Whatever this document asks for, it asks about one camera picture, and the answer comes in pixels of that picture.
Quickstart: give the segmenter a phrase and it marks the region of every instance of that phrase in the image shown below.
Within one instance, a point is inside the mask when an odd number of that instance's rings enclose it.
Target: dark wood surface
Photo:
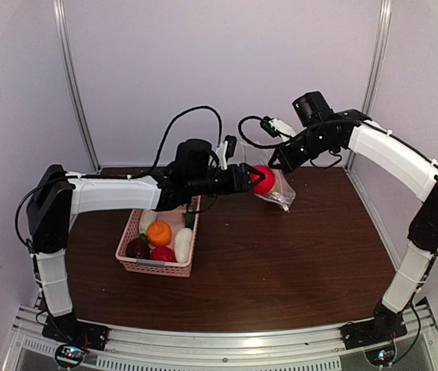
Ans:
[[[241,332],[371,316],[394,270],[348,177],[300,168],[287,178],[290,213],[252,193],[219,197],[201,216],[190,278],[126,272],[114,255],[129,211],[80,215],[66,257],[79,318]]]

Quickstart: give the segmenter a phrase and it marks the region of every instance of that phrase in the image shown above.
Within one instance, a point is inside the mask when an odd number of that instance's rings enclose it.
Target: plastic basket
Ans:
[[[200,197],[193,197],[192,203],[196,203],[196,209],[200,207]],[[196,231],[198,229],[199,214],[195,216],[195,224],[193,226],[192,244],[189,252],[188,261],[185,263],[170,263],[167,261],[134,259],[126,257],[126,247],[135,238],[140,235],[138,226],[140,224],[142,210],[134,209],[131,212],[126,228],[124,228],[123,236],[116,250],[116,258],[124,265],[126,271],[158,274],[161,276],[172,277],[189,277],[191,275],[191,266],[193,262],[193,253],[195,251]]]

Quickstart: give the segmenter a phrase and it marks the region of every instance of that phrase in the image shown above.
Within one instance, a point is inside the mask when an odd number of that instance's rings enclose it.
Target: red tomato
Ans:
[[[270,192],[273,186],[275,186],[275,174],[268,166],[257,165],[254,166],[254,168],[259,172],[262,172],[265,175],[265,179],[253,187],[253,192],[257,195],[264,195],[265,193]],[[251,182],[255,182],[259,177],[260,176],[257,174],[250,174]]]
[[[176,262],[174,251],[166,246],[157,246],[156,248],[154,248],[154,250],[151,252],[150,259],[169,261],[172,263]]]

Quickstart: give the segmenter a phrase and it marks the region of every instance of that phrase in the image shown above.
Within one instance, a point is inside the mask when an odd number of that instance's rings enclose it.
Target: vertical metal pole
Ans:
[[[100,169],[100,163],[98,162],[97,153],[93,146],[90,130],[88,129],[87,117],[81,102],[80,88],[78,87],[78,82],[76,80],[73,56],[71,54],[70,40],[67,32],[66,15],[64,14],[64,1],[53,0],[53,8],[74,113],[80,128],[81,138],[85,145],[85,149],[87,150],[88,158],[90,159],[90,164],[94,171],[98,171]]]
[[[362,112],[370,114],[375,102],[376,89],[382,73],[383,60],[389,41],[390,20],[392,15],[392,0],[382,0],[380,5],[379,25],[376,30],[375,48],[373,50],[372,68],[366,85],[365,98],[363,100]],[[354,164],[356,154],[349,154],[346,171],[350,172]]]

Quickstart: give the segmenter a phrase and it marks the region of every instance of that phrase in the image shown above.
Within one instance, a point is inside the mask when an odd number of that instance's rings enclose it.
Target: white toy vegetable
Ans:
[[[186,263],[191,252],[191,239],[193,231],[189,228],[182,228],[175,234],[174,254],[178,263]]]
[[[158,215],[158,213],[156,213],[155,211],[151,211],[151,210],[145,210],[141,214],[140,225],[138,226],[138,230],[140,231],[140,233],[147,234],[148,227],[155,220],[157,220],[157,215]]]

